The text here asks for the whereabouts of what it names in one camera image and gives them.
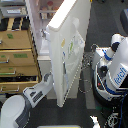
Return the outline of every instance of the cabinet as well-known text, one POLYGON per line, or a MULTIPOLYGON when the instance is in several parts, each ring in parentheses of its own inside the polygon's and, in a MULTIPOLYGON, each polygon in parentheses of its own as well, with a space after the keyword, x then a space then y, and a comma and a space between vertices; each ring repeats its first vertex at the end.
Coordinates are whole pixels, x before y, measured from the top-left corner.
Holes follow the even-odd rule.
POLYGON ((12 31, 15 18, 9 18, 6 31, 0 31, 0 93, 22 93, 40 82, 41 75, 31 31, 12 31))

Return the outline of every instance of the shelf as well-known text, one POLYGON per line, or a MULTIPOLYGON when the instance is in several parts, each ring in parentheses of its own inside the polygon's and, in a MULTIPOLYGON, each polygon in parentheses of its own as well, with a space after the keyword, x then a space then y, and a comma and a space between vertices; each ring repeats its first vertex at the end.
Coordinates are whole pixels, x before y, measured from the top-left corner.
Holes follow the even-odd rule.
POLYGON ((56 13, 57 10, 46 10, 46 11, 43 11, 43 10, 40 10, 39 13, 56 13))

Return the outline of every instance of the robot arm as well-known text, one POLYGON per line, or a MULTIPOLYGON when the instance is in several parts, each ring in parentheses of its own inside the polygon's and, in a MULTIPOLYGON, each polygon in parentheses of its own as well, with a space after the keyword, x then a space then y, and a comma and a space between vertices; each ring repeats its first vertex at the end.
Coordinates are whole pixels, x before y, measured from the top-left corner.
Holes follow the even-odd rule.
POLYGON ((23 128, 29 119, 29 111, 52 89, 53 76, 46 74, 44 79, 23 90, 23 96, 15 95, 4 103, 1 109, 0 128, 23 128))

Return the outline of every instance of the white door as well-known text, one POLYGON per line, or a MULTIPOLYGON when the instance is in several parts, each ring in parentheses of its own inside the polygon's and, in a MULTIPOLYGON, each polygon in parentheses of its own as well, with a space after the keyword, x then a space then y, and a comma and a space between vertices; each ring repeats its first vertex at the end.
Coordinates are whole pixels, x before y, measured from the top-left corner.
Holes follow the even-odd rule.
POLYGON ((90 8, 90 0, 64 0, 46 29, 54 90, 60 107, 81 68, 90 8))

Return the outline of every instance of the label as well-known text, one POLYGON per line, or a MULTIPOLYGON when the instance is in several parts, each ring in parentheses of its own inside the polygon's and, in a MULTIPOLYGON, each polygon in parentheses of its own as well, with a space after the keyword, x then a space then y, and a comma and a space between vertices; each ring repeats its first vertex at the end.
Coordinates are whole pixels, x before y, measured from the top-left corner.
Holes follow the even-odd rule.
POLYGON ((72 52, 73 52, 73 47, 74 47, 74 40, 75 40, 75 36, 72 38, 69 47, 68 47, 68 58, 70 58, 72 52))
POLYGON ((1 58, 6 58, 6 56, 5 55, 1 55, 1 58))
POLYGON ((20 13, 20 14, 21 14, 21 15, 26 15, 26 14, 27 14, 25 7, 22 7, 22 8, 21 8, 21 13, 20 13))
POLYGON ((14 58, 28 58, 27 54, 13 54, 14 58))
POLYGON ((7 10, 8 14, 20 14, 20 9, 7 10))
POLYGON ((7 34, 9 39, 13 39, 13 35, 12 34, 7 34))
POLYGON ((65 45, 65 39, 62 41, 62 43, 61 43, 61 47, 63 48, 64 45, 65 45))
POLYGON ((12 70, 13 68, 8 68, 9 70, 12 70))
POLYGON ((127 70, 125 67, 123 67, 122 64, 117 68, 116 73, 114 74, 113 81, 117 87, 120 87, 120 85, 123 83, 126 75, 127 75, 127 70))

